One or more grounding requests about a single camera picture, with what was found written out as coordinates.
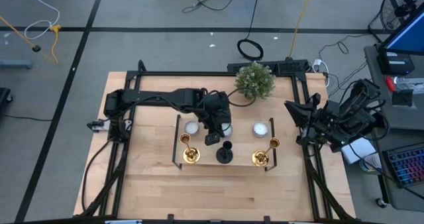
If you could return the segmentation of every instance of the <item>yellow cable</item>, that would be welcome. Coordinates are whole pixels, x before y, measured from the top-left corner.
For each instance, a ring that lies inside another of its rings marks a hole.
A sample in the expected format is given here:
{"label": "yellow cable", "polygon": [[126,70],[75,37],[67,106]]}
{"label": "yellow cable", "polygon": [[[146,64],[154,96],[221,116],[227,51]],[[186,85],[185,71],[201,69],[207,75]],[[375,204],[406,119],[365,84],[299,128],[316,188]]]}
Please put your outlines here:
{"label": "yellow cable", "polygon": [[305,12],[306,5],[308,4],[308,2],[309,2],[309,0],[305,1],[305,4],[303,5],[302,12],[300,13],[300,16],[299,16],[299,20],[297,21],[296,29],[294,30],[293,42],[291,42],[291,49],[290,49],[289,58],[291,58],[291,55],[293,53],[294,44],[296,43],[297,30],[299,29],[300,21],[302,20],[303,13]]}
{"label": "yellow cable", "polygon": [[[31,47],[35,48],[36,45],[33,44],[31,41],[29,41],[27,38],[25,38],[17,29],[14,28],[13,25],[11,25],[9,22],[7,22],[2,16],[0,16],[0,19],[7,25],[9,26],[13,31],[15,31],[25,42],[27,42],[29,45],[31,45]],[[52,59],[51,57],[47,56],[47,54],[43,53],[42,51],[40,51],[41,55],[43,55],[45,58],[47,58],[49,61],[51,62],[56,62],[57,60]]]}
{"label": "yellow cable", "polygon": [[56,43],[58,42],[59,39],[59,29],[61,29],[62,27],[60,25],[55,25],[53,27],[50,28],[51,31],[53,31],[56,34],[56,39],[54,40],[54,44],[52,46],[52,55],[54,58],[54,61],[56,62],[56,64],[59,63],[58,59],[56,58],[56,55],[54,55],[54,48],[56,47]]}

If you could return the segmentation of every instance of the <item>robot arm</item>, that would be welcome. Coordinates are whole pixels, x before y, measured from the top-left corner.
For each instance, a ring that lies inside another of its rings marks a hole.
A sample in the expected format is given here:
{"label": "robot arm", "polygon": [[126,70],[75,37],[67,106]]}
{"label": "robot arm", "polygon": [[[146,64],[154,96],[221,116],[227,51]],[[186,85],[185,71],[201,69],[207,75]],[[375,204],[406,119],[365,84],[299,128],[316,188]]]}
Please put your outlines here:
{"label": "robot arm", "polygon": [[338,152],[374,128],[384,128],[381,113],[371,114],[373,101],[381,100],[379,87],[368,80],[358,80],[350,96],[341,105],[328,100],[324,108],[317,109],[321,96],[316,93],[305,105],[287,101],[285,106],[293,118],[296,127],[302,128],[302,134],[296,142],[300,145],[309,143],[331,143],[333,152]]}
{"label": "robot arm", "polygon": [[207,93],[206,89],[183,88],[171,92],[118,89],[107,94],[103,113],[110,119],[109,139],[126,139],[122,115],[136,105],[172,107],[182,113],[194,113],[203,123],[208,135],[205,144],[211,145],[224,137],[223,123],[231,123],[229,99],[224,91]]}

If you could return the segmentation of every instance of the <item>monitor screen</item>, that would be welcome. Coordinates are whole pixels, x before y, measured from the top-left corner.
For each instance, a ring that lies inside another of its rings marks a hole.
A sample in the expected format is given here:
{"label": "monitor screen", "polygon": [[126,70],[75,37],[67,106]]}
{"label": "monitor screen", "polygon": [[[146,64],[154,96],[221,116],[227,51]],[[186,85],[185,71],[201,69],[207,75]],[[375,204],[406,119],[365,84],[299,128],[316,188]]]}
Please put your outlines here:
{"label": "monitor screen", "polygon": [[386,46],[388,50],[405,53],[424,53],[424,10],[415,15]]}

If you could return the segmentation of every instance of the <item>white candle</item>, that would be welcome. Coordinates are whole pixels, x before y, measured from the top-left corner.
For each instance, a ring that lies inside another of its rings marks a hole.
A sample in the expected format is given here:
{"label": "white candle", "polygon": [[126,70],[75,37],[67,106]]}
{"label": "white candle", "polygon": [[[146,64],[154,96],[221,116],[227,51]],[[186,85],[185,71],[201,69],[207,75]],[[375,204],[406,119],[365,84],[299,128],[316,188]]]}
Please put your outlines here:
{"label": "white candle", "polygon": [[225,138],[229,139],[233,133],[233,126],[230,123],[223,123],[221,124],[221,128],[224,131]]}
{"label": "white candle", "polygon": [[185,124],[184,130],[191,136],[196,135],[199,131],[199,123],[197,121],[188,121]]}
{"label": "white candle", "polygon": [[253,133],[256,137],[265,137],[268,133],[268,128],[264,123],[255,123],[253,125]]}

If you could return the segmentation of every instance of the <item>wooden tabletop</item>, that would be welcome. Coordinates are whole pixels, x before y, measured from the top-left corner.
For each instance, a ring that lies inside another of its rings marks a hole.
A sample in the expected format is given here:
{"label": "wooden tabletop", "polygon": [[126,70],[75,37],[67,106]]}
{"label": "wooden tabletop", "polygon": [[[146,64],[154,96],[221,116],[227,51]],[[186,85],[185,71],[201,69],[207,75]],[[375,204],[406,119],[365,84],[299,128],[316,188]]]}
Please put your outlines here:
{"label": "wooden tabletop", "polygon": [[[267,119],[249,119],[249,118],[234,118],[231,117],[231,127],[233,133],[228,139],[232,142],[232,152],[233,160],[226,166],[251,166],[253,168],[261,168],[264,171],[263,167],[257,167],[252,161],[252,154],[257,150],[268,150],[270,147],[271,135],[271,122],[269,122],[271,117]],[[187,121],[197,121],[193,118],[181,118],[180,125],[178,126],[178,137],[184,132],[184,125]],[[255,137],[253,130],[253,124],[261,122],[265,124],[268,128],[268,133],[264,137]],[[223,143],[226,139],[221,139],[219,143],[214,145],[205,145],[205,135],[207,135],[207,130],[201,128],[199,134],[191,136],[190,147],[197,148],[200,152],[200,159],[195,164],[188,164],[184,161],[184,152],[186,151],[187,146],[181,142],[177,142],[176,149],[176,162],[178,164],[183,164],[183,168],[187,165],[224,165],[218,162],[217,160],[217,151],[223,146]],[[274,165],[274,158],[272,156],[272,150],[269,151],[269,162],[266,167],[272,167]]]}
{"label": "wooden tabletop", "polygon": [[[103,104],[106,94],[122,89],[125,76],[125,72],[109,73],[99,118],[105,118]],[[307,74],[307,84],[310,95],[320,93],[320,106],[324,105],[327,100],[324,77],[321,74]],[[234,77],[143,76],[140,83],[140,89],[148,91],[174,91],[182,87],[206,87],[208,90],[229,93],[234,90]],[[301,102],[304,102],[301,89],[299,94]],[[294,100],[291,80],[277,78],[276,88],[267,100],[258,99],[244,108],[230,107],[233,119],[274,118],[275,132],[281,146],[277,149],[278,166],[269,172],[248,166],[183,165],[182,170],[177,169],[172,164],[172,149],[178,112],[168,107],[138,106],[132,127],[119,218],[166,219],[172,213],[175,219],[259,221],[269,215],[273,221],[312,221],[303,154],[301,147],[295,143],[299,129],[284,107],[286,100]],[[231,101],[246,102],[237,93],[231,96]],[[106,140],[107,132],[93,135],[87,161]],[[91,165],[86,205],[104,185],[110,151],[111,145]],[[324,146],[321,156],[328,188],[346,212],[355,216],[341,153],[334,154],[328,146]],[[111,212],[114,194],[115,189],[112,188],[107,213]],[[80,190],[74,213],[81,212]],[[324,217],[322,206],[320,212]]]}

